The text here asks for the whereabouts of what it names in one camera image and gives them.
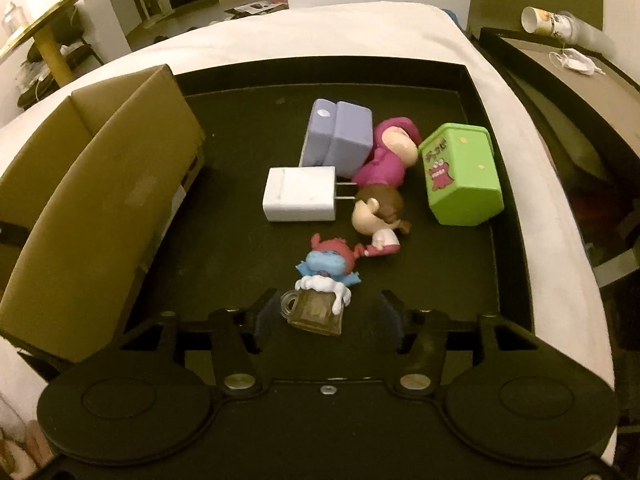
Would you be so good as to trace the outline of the brown cardboard box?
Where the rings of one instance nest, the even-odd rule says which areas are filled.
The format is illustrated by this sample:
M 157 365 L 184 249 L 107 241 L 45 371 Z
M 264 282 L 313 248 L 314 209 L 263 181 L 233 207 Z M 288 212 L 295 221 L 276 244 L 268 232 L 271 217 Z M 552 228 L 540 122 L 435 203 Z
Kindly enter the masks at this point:
M 2 174 L 2 336 L 76 363 L 120 335 L 204 140 L 166 65 L 66 96 Z

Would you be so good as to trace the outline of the green hexagonal toy box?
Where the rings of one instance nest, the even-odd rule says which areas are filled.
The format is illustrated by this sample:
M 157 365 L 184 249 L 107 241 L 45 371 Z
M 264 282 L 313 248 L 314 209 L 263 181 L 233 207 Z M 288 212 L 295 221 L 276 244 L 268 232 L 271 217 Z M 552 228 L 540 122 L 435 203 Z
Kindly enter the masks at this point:
M 443 226 L 479 226 L 501 214 L 502 188 L 489 131 L 445 122 L 419 145 L 428 206 Z

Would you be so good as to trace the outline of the paper cup on side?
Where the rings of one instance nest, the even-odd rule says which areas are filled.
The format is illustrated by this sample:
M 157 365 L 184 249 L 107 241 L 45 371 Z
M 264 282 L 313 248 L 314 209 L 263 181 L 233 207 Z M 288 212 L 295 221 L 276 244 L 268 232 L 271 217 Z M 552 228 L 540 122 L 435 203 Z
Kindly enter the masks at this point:
M 564 44 L 578 44 L 582 26 L 576 16 L 568 12 L 550 12 L 526 6 L 521 12 L 521 25 L 532 35 L 550 37 Z

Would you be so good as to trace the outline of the purple charger block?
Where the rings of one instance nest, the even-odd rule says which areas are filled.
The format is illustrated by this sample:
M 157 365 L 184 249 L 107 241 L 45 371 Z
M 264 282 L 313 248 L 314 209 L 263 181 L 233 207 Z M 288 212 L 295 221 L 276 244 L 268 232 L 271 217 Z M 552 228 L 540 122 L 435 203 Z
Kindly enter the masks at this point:
M 329 166 L 337 177 L 351 179 L 373 148 L 370 108 L 354 103 L 316 99 L 305 133 L 299 166 Z

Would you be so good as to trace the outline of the round yellow leg table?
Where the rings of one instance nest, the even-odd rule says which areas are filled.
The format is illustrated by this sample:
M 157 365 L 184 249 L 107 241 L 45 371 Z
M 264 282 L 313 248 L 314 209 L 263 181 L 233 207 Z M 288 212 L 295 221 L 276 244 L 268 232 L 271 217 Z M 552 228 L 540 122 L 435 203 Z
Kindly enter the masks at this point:
M 73 72 L 54 39 L 53 22 L 63 11 L 74 6 L 78 1 L 80 0 L 60 0 L 35 21 L 29 23 L 13 39 L 9 39 L 1 47 L 1 62 L 4 62 L 27 40 L 32 39 L 58 85 L 63 87 L 72 82 L 74 80 Z

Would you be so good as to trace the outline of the brown haired girl figurine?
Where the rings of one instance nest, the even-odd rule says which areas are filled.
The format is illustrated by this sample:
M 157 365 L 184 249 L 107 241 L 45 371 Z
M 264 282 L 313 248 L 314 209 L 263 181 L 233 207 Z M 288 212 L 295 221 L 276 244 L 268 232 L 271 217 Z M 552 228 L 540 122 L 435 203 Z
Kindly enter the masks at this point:
M 408 234 L 411 223 L 404 216 L 405 202 L 396 188 L 386 184 L 371 184 L 360 188 L 355 195 L 352 227 L 370 237 L 367 245 L 358 244 L 359 257 L 378 257 L 397 254 L 400 240 L 397 231 Z

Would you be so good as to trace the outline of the black flat tray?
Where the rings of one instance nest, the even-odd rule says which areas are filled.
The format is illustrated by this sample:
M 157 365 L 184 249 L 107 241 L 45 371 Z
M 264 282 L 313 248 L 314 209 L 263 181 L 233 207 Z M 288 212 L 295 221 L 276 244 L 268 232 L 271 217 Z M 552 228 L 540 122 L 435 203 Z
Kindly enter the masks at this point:
M 487 126 L 480 87 L 459 62 L 313 56 L 187 70 L 178 84 L 202 125 L 205 164 L 160 245 L 132 319 L 173 310 L 187 321 L 218 308 L 244 309 L 268 289 L 288 290 L 314 234 L 359 242 L 348 200 L 332 222 L 272 223 L 262 211 L 268 172 L 297 164 L 312 103 L 319 98 L 370 108 L 376 120 L 405 116 L 429 134 L 445 122 Z M 257 356 L 278 379 L 381 376 L 401 341 L 384 292 L 410 309 L 436 309 L 473 322 L 499 313 L 530 327 L 532 300 L 512 196 L 474 228 L 439 224 L 427 203 L 421 166 L 401 185 L 411 231 L 391 256 L 357 264 L 343 333 L 296 330 L 280 315 Z

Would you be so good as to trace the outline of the clear plastic bottle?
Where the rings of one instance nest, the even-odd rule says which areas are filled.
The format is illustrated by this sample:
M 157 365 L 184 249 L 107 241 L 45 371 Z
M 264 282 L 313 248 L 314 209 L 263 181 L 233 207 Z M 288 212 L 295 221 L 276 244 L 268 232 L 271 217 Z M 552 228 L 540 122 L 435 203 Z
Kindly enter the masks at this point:
M 19 34 L 26 26 L 26 18 L 23 8 L 10 1 L 4 8 L 2 15 L 2 28 L 11 37 Z

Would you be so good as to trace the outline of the blue smurf mug figurine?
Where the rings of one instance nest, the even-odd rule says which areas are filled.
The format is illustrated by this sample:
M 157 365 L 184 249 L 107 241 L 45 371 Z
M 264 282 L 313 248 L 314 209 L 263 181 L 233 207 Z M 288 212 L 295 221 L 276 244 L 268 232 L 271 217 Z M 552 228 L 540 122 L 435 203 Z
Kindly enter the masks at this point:
M 351 248 L 344 238 L 310 240 L 310 251 L 295 269 L 300 278 L 281 297 L 280 311 L 298 330 L 328 337 L 343 333 L 343 315 L 352 301 L 350 288 L 361 282 L 355 270 L 363 246 Z

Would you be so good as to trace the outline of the white wall charger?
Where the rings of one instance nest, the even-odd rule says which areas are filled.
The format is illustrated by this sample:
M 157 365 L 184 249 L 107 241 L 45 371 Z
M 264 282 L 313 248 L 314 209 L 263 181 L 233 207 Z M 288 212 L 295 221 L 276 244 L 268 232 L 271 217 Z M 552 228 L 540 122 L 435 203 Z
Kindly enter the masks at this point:
M 271 167 L 262 210 L 269 222 L 334 221 L 336 202 L 353 200 L 356 184 L 337 180 L 332 166 Z

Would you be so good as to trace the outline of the white face mask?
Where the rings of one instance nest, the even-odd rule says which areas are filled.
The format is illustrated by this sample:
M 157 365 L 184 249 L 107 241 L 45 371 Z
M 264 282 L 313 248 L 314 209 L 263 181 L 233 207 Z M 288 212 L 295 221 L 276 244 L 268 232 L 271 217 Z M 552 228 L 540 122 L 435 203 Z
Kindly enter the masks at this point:
M 573 48 L 552 51 L 548 57 L 551 64 L 557 68 L 564 68 L 588 77 L 595 74 L 604 75 L 604 70 L 601 70 L 592 58 Z

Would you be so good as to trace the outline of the magenta hooded figurine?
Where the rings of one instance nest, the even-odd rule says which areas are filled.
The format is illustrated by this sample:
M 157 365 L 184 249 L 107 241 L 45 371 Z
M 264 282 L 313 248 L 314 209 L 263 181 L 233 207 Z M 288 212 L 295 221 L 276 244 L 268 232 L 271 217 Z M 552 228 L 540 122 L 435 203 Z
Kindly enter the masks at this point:
M 366 163 L 352 177 L 360 188 L 382 184 L 399 188 L 406 170 L 416 164 L 420 131 L 408 117 L 393 117 L 373 130 L 373 148 Z

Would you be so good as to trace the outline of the dark bedside table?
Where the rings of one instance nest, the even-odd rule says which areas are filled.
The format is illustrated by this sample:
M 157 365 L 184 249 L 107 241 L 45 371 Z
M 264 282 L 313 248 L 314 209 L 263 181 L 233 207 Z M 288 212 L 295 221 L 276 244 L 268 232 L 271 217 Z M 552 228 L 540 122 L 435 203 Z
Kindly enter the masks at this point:
M 544 127 L 544 138 L 565 179 L 590 179 L 639 196 L 639 85 L 602 56 L 601 73 L 585 76 L 550 58 L 549 38 L 485 27 L 482 48 L 521 91 Z

